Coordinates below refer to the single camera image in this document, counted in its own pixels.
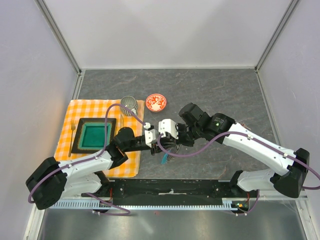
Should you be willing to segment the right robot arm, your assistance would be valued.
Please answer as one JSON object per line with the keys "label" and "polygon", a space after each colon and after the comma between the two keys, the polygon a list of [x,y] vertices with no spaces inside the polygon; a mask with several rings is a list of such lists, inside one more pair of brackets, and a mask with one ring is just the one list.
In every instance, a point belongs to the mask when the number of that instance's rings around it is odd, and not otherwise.
{"label": "right robot arm", "polygon": [[177,124],[181,145],[191,147],[197,139],[214,140],[240,150],[268,167],[236,171],[229,182],[233,196],[274,189],[289,198],[299,197],[308,173],[310,153],[307,150],[279,146],[250,132],[233,118],[222,113],[209,116],[193,103],[184,106],[178,115],[185,122]]}

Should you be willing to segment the blue tag keyring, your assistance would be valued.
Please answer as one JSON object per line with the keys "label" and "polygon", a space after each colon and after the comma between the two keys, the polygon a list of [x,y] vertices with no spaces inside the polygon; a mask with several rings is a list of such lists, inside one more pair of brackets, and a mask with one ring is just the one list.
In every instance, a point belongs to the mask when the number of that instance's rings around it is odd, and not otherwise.
{"label": "blue tag keyring", "polygon": [[[168,149],[168,151],[170,153],[177,154],[179,152],[179,147],[176,146],[176,147],[170,148]],[[164,156],[162,157],[161,164],[164,165],[174,159],[175,159],[174,156],[165,153]]]}

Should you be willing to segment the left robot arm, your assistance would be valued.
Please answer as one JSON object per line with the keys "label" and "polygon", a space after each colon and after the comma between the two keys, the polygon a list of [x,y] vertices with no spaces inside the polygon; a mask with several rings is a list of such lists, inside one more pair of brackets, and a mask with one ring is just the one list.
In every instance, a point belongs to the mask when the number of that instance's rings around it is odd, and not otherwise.
{"label": "left robot arm", "polygon": [[161,126],[149,127],[143,135],[135,136],[129,127],[123,127],[101,150],[73,160],[57,161],[46,158],[30,175],[25,184],[29,190],[27,201],[38,210],[45,210],[60,199],[80,194],[106,196],[110,191],[108,182],[97,175],[100,171],[119,167],[128,160],[127,152],[150,150],[156,153],[158,143],[174,142],[178,131]]}

